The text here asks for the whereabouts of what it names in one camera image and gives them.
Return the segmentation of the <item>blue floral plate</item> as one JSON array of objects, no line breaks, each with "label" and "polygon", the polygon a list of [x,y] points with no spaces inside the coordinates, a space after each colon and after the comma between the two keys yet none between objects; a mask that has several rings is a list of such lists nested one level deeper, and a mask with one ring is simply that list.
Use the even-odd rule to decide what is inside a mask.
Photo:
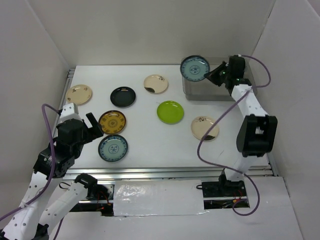
[{"label": "blue floral plate", "polygon": [[104,137],[98,145],[98,155],[101,159],[109,163],[122,160],[128,152],[127,140],[118,134]]},{"label": "blue floral plate", "polygon": [[200,55],[191,55],[182,60],[180,73],[184,79],[190,82],[200,82],[210,72],[210,64]]}]

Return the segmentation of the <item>cream plate with green patch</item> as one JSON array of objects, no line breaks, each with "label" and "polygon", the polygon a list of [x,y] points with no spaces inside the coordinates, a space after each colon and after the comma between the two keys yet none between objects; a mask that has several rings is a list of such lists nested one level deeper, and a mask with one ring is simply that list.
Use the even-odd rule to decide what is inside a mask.
[{"label": "cream plate with green patch", "polygon": [[[216,122],[216,120],[209,116],[197,116],[190,125],[191,132],[195,138],[201,140],[208,129]],[[204,141],[212,141],[219,135],[219,126],[216,125],[205,137]]]}]

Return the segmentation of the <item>lime green plate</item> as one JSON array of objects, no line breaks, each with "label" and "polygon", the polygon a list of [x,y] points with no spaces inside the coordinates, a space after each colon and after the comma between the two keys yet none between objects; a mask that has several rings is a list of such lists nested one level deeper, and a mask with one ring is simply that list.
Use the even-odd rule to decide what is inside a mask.
[{"label": "lime green plate", "polygon": [[159,104],[156,114],[163,123],[174,125],[183,119],[185,112],[178,102],[167,100]]}]

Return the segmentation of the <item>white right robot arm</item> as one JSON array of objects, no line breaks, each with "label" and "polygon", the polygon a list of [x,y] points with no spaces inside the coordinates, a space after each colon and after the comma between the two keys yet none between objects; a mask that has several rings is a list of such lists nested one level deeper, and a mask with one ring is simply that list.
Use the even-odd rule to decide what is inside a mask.
[{"label": "white right robot arm", "polygon": [[235,187],[239,187],[245,173],[254,161],[273,149],[278,120],[268,114],[258,101],[255,90],[261,85],[252,84],[244,77],[246,55],[232,55],[228,62],[223,62],[214,70],[204,74],[214,85],[224,85],[234,99],[243,122],[236,137],[236,148],[240,156],[232,167],[225,166],[218,179],[218,191],[229,196]]}]

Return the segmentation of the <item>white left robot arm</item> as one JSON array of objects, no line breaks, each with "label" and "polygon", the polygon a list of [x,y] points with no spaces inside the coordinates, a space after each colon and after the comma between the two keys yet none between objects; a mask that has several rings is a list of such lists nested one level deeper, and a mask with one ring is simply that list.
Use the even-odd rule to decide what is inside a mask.
[{"label": "white left robot arm", "polygon": [[97,197],[100,186],[93,176],[79,174],[66,192],[52,205],[48,202],[68,169],[80,157],[85,144],[103,136],[92,113],[83,119],[68,119],[57,125],[58,135],[39,153],[31,181],[18,208],[7,213],[9,223],[0,231],[2,240],[47,240],[52,230],[82,199]]}]

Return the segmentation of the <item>clear plastic bin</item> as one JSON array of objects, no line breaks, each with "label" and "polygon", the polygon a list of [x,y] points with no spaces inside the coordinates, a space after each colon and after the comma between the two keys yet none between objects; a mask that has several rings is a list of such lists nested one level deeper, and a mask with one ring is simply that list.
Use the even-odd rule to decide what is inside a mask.
[{"label": "clear plastic bin", "polygon": [[[223,61],[229,62],[229,57],[233,55],[227,56],[227,57],[203,57],[205,58],[209,65],[210,65],[210,71],[212,72],[215,68],[217,68]],[[244,70],[244,77],[249,79],[251,82],[251,85],[254,86],[255,80],[249,65],[249,61],[245,59],[246,67]],[[192,82],[188,81],[183,78],[182,76],[182,82],[183,82],[183,91],[185,93],[185,96],[190,101],[219,101],[219,102],[232,102],[233,98],[229,94],[228,90],[225,88],[225,84],[222,83],[221,78],[221,86],[214,85],[211,83],[208,79],[204,79],[202,81],[198,82]]]}]

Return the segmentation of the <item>yellow patterned plate brown rim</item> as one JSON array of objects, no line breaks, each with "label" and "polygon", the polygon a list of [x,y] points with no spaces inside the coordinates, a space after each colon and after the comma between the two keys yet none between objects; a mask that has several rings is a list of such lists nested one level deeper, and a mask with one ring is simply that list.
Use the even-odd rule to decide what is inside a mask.
[{"label": "yellow patterned plate brown rim", "polygon": [[105,134],[115,135],[125,128],[127,119],[121,111],[109,110],[100,116],[98,123]]}]

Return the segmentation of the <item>cream plate with brown motifs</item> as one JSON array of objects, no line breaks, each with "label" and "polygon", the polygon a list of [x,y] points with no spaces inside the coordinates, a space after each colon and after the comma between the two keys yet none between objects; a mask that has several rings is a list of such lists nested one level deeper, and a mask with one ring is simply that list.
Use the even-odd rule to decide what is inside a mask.
[{"label": "cream plate with brown motifs", "polygon": [[92,94],[93,91],[88,85],[78,84],[67,90],[65,99],[68,103],[83,105],[91,99]]}]

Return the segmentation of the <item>black glossy plate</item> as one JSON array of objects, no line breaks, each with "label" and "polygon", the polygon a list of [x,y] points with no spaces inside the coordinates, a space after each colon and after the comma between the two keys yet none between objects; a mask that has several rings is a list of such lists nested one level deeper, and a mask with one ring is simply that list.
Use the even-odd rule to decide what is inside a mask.
[{"label": "black glossy plate", "polygon": [[110,94],[110,101],[118,108],[130,107],[136,101],[136,92],[128,86],[118,87]]}]

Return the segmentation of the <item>cream plate with black patch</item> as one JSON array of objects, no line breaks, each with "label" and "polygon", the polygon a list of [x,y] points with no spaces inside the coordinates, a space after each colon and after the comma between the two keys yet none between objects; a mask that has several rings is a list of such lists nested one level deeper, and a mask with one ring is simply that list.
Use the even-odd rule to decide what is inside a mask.
[{"label": "cream plate with black patch", "polygon": [[143,87],[151,94],[164,93],[169,86],[169,81],[162,75],[152,74],[143,81]]}]

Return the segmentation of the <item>white foil-covered panel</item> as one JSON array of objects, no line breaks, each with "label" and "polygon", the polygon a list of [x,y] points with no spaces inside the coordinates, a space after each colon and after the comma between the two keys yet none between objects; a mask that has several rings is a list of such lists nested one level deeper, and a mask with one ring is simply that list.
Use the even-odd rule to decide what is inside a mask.
[{"label": "white foil-covered panel", "polygon": [[117,217],[189,216],[205,212],[200,180],[117,181],[113,213]]}]

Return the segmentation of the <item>aluminium front rail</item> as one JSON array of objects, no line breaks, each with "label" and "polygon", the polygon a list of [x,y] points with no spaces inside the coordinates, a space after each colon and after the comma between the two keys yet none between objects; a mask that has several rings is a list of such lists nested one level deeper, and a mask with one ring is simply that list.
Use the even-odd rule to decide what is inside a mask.
[{"label": "aluminium front rail", "polygon": [[82,173],[99,181],[137,181],[137,180],[177,180],[210,179],[222,173],[216,167],[165,167],[165,168],[87,168],[69,169],[63,177],[65,181],[75,180]]}]

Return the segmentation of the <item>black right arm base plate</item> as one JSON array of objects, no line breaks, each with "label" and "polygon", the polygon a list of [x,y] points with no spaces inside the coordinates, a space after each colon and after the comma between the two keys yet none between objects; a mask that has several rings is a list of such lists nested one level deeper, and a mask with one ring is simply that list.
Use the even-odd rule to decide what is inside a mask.
[{"label": "black right arm base plate", "polygon": [[237,186],[222,186],[218,181],[203,181],[196,186],[204,198],[242,198],[247,195],[243,181]]}]

